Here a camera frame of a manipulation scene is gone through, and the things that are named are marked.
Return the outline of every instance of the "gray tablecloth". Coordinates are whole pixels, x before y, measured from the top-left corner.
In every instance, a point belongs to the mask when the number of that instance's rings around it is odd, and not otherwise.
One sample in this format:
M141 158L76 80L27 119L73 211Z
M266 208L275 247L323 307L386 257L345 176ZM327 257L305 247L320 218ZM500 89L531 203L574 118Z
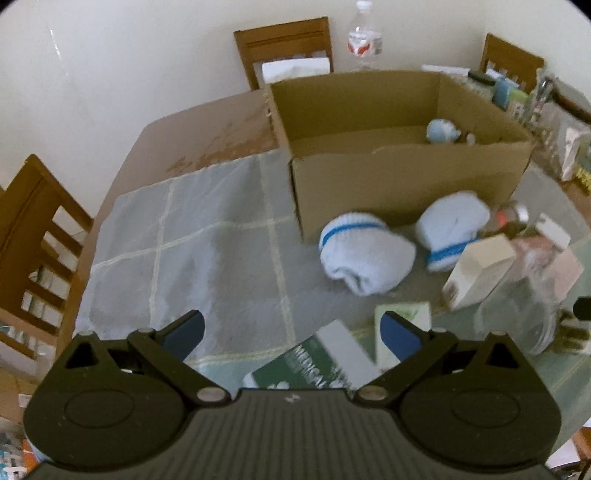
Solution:
M533 217L545 211L560 219L574 242L589 235L538 168L527 170L515 197ZM411 237L412 229L400 232ZM591 273L582 242L577 253ZM329 280L317 246L301 243L287 157L273 151L120 197L101 227L76 328L124 338L198 309L206 334L187 363L235 392L245 374L337 318L372 352L376 305L438 299L447 275L427 273L425 257L419 249L411 274L384 296L356 297ZM579 285L583 291L591 280ZM469 310L435 322L471 335ZM534 362L563 411L564 435L572 433L591 416L591 387L583 382L591 362L552 354Z

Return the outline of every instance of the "water bottle label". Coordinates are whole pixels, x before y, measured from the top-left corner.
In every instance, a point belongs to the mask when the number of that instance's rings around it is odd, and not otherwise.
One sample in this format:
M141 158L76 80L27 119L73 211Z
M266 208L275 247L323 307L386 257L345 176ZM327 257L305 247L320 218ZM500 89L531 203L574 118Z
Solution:
M356 57L371 57L382 53L382 37L371 33L349 33L349 52Z

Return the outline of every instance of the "plastic water bottle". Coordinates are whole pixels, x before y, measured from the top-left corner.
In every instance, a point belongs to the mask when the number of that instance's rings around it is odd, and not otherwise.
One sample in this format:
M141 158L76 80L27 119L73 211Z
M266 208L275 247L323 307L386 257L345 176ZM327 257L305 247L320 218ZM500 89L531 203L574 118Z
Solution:
M382 29L372 15L374 3L357 1L357 15L349 28L349 57L352 70L375 70L382 53Z

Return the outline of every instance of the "green book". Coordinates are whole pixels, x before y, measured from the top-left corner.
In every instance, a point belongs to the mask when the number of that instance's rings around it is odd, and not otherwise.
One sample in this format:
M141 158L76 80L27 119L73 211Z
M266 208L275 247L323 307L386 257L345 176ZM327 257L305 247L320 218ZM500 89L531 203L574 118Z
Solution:
M340 320L244 377L246 388L357 390L380 371Z

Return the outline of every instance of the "paper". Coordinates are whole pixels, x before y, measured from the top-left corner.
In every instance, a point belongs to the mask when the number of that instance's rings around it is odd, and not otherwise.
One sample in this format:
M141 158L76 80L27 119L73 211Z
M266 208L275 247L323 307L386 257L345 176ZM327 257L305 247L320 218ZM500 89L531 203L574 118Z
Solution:
M29 402L31 401L31 395L26 395L24 393L18 394L18 406L21 408L27 408Z
M265 83L299 77L312 77L330 73L330 60L324 58L289 59L269 61L262 64L262 77Z
M463 77L468 76L470 69L464 67L447 67L441 65L421 65L421 70L424 72L441 72L448 75L461 75Z
M580 461L580 458L579 454L577 453L577 448L575 447L574 442L569 440L552 455L550 455L550 458L548 458L548 461L546 462L546 466L548 468L556 468L561 465L568 465L578 461Z
M494 78L495 80L506 78L505 75L503 75L502 73L499 73L499 72L497 72L496 70L493 70L493 69L488 69L486 71L486 74L489 77ZM515 82L514 80L507 79L507 81L508 82L511 82L514 86L516 86L517 88L519 88L519 84L517 82Z
M556 300L563 301L583 274L583 266L570 248L556 256L547 273L554 279Z

